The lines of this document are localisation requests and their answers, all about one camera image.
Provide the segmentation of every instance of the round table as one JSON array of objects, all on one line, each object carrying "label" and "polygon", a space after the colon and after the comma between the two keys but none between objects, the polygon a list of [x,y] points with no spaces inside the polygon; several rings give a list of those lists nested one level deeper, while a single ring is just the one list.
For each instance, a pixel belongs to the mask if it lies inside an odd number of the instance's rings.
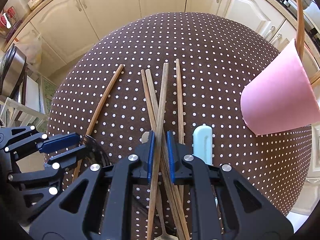
[{"label": "round table", "polygon": [[[85,134],[98,102],[119,64],[124,72],[110,93],[92,136],[111,163],[132,154],[150,130],[141,70],[150,69],[159,99],[163,63],[169,63],[165,130],[178,134],[175,59],[180,59],[185,144],[194,129],[213,129],[213,165],[230,163],[286,215],[297,200],[311,157],[311,126],[256,136],[245,125],[240,97],[246,84],[279,54],[251,29],[206,13],[159,13],[130,23],[99,41],[76,64],[52,101],[48,134]],[[45,156],[46,160],[55,155]],[[88,166],[83,162],[81,170]],[[72,181],[66,174],[64,187]],[[163,194],[165,223],[174,232]],[[134,186],[132,237],[146,237],[149,187]],[[184,212],[191,232],[190,196]],[[161,234],[158,218],[154,236]]]}]

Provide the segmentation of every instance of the white chair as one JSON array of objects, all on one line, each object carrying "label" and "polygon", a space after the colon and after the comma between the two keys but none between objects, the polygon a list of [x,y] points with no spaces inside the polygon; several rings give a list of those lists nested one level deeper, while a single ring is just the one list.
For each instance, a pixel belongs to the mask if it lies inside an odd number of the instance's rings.
[{"label": "white chair", "polygon": [[[8,113],[9,111],[7,112],[7,110],[10,108],[13,108],[13,114]],[[42,114],[12,100],[11,98],[7,98],[0,114],[0,118],[4,123],[4,126],[15,127],[16,118],[20,111],[22,112],[22,114],[24,113],[25,117],[19,126],[27,126],[30,123],[33,123],[38,118],[38,121],[35,124],[35,127],[38,128],[43,124],[43,122],[49,119],[49,116],[47,114]]]}]

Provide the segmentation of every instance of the light blue plastic object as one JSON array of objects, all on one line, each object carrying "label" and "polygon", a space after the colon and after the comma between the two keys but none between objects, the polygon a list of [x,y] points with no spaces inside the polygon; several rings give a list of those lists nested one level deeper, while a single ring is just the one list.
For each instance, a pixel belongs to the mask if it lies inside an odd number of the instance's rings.
[{"label": "light blue plastic object", "polygon": [[212,165],[212,128],[198,126],[193,132],[193,155]]}]

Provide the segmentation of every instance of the silver screw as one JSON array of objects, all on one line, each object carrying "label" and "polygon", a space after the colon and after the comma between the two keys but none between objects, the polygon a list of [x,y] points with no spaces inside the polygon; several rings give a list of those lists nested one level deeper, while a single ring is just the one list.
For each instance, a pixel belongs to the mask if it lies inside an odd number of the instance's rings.
[{"label": "silver screw", "polygon": [[138,155],[136,155],[136,154],[131,154],[131,155],[129,155],[128,156],[128,159],[129,159],[129,161],[136,161],[136,160],[138,160]]},{"label": "silver screw", "polygon": [[58,193],[58,190],[56,187],[51,187],[51,188],[49,188],[49,193],[51,195],[56,195]]},{"label": "silver screw", "polygon": [[90,170],[92,170],[92,171],[98,171],[98,170],[100,170],[100,165],[99,164],[97,164],[97,163],[95,163],[95,164],[92,164],[91,166],[90,166]]},{"label": "silver screw", "polygon": [[231,171],[231,166],[229,164],[223,164],[222,165],[222,170],[223,171]]},{"label": "silver screw", "polygon": [[187,162],[191,162],[194,159],[193,155],[190,155],[190,154],[185,155],[183,158]]},{"label": "silver screw", "polygon": [[54,168],[55,170],[60,168],[60,164],[59,163],[54,163],[52,164],[52,168]]}]

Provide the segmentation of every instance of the metal spoon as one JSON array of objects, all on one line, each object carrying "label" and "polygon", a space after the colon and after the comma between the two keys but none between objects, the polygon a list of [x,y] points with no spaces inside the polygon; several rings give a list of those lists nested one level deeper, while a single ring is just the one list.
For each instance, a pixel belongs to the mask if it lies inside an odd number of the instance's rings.
[{"label": "metal spoon", "polygon": [[[148,141],[149,132],[144,132],[141,137],[141,143],[146,143]],[[164,226],[164,219],[162,213],[162,199],[161,199],[161,192],[158,186],[157,188],[157,198],[156,198],[156,208],[158,210],[158,215],[161,223],[162,235],[156,237],[154,240],[178,240],[176,236],[168,235],[165,231]]]}]

